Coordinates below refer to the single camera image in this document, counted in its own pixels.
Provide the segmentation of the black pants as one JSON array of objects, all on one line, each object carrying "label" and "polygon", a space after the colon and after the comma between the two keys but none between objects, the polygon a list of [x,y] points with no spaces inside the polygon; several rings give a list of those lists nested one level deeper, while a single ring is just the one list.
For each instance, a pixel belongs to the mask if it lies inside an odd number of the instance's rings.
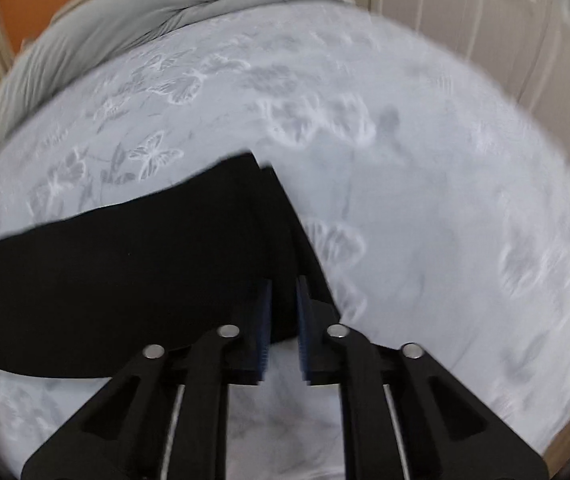
[{"label": "black pants", "polygon": [[297,284],[331,302],[275,171],[252,154],[178,185],[0,238],[0,370],[116,375],[150,344],[193,344],[270,308],[270,339],[298,333]]}]

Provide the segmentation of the grey duvet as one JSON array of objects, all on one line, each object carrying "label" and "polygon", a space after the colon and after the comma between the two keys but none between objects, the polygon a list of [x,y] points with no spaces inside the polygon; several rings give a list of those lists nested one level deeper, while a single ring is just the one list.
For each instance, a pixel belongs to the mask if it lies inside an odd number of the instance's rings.
[{"label": "grey duvet", "polygon": [[339,0],[92,0],[50,25],[0,82],[0,149],[46,101],[95,67],[169,32],[287,2]]}]

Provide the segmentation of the bed with butterfly sheet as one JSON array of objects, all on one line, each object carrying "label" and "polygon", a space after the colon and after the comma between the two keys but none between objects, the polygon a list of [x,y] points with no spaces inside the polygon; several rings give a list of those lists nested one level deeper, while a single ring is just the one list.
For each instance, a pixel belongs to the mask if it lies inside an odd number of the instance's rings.
[{"label": "bed with butterfly sheet", "polygon": [[329,2],[210,18],[0,83],[0,236],[251,151],[311,238],[343,322],[415,341],[535,451],[570,420],[570,166],[483,74]]}]

